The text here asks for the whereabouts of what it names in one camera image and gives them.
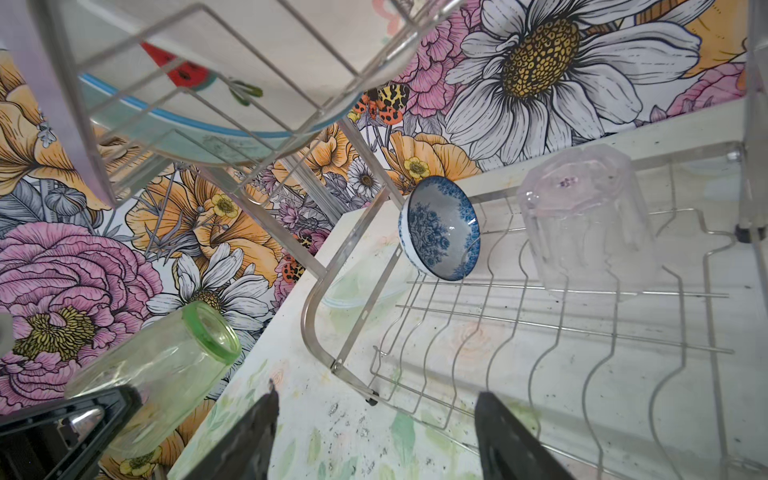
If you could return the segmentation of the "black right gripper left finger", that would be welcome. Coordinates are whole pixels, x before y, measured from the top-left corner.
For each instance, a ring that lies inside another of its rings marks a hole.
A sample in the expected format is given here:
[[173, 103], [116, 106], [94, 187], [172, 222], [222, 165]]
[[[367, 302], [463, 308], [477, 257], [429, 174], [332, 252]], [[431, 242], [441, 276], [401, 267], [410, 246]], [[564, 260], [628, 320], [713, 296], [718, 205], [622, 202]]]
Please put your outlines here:
[[269, 391], [246, 412], [185, 479], [268, 478], [279, 416], [279, 394], [272, 379], [269, 380], [268, 386]]

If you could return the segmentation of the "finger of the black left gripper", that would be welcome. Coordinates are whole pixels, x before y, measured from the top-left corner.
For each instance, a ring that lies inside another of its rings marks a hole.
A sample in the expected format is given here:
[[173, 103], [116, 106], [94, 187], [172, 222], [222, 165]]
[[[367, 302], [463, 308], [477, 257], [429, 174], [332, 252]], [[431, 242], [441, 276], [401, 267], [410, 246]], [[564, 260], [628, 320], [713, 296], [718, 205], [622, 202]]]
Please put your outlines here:
[[60, 399], [1, 418], [3, 479], [94, 479], [107, 446], [138, 412], [122, 385]]

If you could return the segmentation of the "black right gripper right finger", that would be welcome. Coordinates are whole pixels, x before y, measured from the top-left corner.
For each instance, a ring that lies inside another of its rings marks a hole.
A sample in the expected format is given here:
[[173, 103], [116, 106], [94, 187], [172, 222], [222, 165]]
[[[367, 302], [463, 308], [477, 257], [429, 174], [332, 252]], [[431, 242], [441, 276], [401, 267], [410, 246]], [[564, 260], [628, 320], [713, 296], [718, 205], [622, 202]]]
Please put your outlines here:
[[479, 394], [474, 420], [485, 480], [574, 479], [494, 393]]

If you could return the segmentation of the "green glass tumbler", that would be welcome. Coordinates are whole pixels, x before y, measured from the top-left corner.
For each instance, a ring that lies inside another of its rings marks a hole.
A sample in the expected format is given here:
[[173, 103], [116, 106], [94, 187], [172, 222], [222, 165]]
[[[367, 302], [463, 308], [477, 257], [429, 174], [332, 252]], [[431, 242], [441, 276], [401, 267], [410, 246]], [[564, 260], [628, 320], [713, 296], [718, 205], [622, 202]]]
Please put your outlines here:
[[80, 370], [68, 398], [120, 385], [136, 388], [141, 407], [106, 448], [118, 458], [150, 453], [202, 402], [242, 352], [217, 310], [198, 301], [141, 329]]

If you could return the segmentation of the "clear pink glass tumbler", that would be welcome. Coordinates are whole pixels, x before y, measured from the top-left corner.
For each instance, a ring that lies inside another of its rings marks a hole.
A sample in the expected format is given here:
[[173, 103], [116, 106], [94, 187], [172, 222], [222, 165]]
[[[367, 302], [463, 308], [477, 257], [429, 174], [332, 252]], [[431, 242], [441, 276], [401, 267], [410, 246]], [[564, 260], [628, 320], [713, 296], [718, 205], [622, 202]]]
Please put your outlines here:
[[516, 196], [552, 296], [627, 297], [654, 282], [656, 235], [629, 156], [607, 145], [562, 151], [530, 170]]

